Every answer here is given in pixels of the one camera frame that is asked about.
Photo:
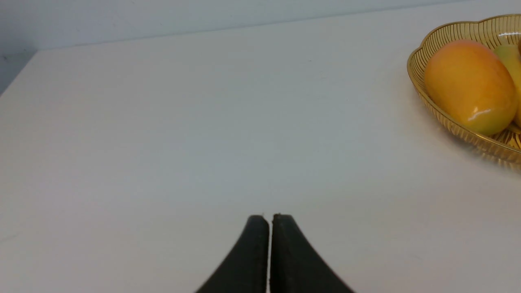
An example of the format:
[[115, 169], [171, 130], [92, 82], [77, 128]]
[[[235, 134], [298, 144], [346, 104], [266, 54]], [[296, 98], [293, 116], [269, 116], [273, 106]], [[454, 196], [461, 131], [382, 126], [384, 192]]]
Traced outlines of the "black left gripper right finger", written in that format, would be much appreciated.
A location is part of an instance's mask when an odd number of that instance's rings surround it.
[[314, 250], [292, 215], [272, 220], [270, 260], [272, 293], [352, 293]]

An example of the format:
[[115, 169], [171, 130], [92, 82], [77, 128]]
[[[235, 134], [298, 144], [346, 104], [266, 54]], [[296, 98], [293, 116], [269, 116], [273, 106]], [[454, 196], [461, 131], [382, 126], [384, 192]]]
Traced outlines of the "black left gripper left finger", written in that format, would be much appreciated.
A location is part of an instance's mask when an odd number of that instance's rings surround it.
[[198, 293], [265, 293], [270, 226], [251, 215], [235, 245]]

